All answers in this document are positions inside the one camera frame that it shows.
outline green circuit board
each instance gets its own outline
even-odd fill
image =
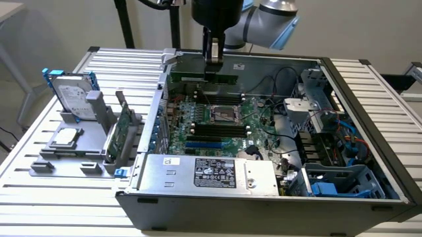
[[[169,145],[168,145],[168,154],[170,155],[185,155],[185,142],[186,136],[190,134],[190,123],[196,124],[220,124],[220,125],[239,125],[249,126],[251,134],[245,138],[241,137],[221,137],[223,148],[198,148],[194,149],[194,155],[197,156],[217,156],[217,157],[237,157],[239,152],[244,151],[249,145],[255,145],[259,149],[264,148],[264,141],[268,140],[269,144],[276,139],[273,136],[265,134],[261,131],[260,124],[260,114],[264,108],[257,107],[257,98],[249,98],[239,106],[219,106],[219,105],[204,105],[196,104],[189,99],[182,100],[177,104],[176,110],[176,119],[169,123]],[[237,118],[236,121],[224,121],[224,119],[217,119],[213,116],[210,107],[220,109],[229,109],[236,107],[237,109]],[[200,116],[197,116],[197,110],[202,111]],[[269,117],[269,110],[265,111],[263,118]],[[264,127],[265,130],[271,133],[275,133],[275,129],[271,126]]]

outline power supply label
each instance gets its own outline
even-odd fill
[[[231,159],[194,159],[193,184],[204,188],[236,188],[235,161]]]

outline motherboard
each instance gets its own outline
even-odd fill
[[[166,108],[168,154],[267,159],[272,153],[264,150],[276,137],[261,130],[275,133],[265,103],[271,102],[257,97],[178,95]],[[260,157],[244,152],[249,146],[257,148]]]

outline sticker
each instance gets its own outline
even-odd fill
[[[178,157],[164,157],[162,164],[164,165],[178,165],[180,164],[180,158]]]
[[[194,159],[193,184],[202,188],[236,188],[232,159]]]
[[[233,70],[244,70],[244,64],[241,64],[241,63],[233,64],[232,69]]]
[[[96,120],[85,91],[77,86],[58,85],[62,103],[80,119]]]

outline black pole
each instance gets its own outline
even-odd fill
[[[134,48],[130,21],[129,21],[129,15],[126,13],[125,0],[113,0],[113,4],[116,6],[117,13],[118,13],[118,20],[120,20],[125,47]]]
[[[178,6],[169,7],[170,47],[180,48]]]
[[[2,143],[2,141],[0,141],[0,147],[2,147],[2,149],[5,150],[5,152],[10,153],[10,148],[6,147],[6,145]]]

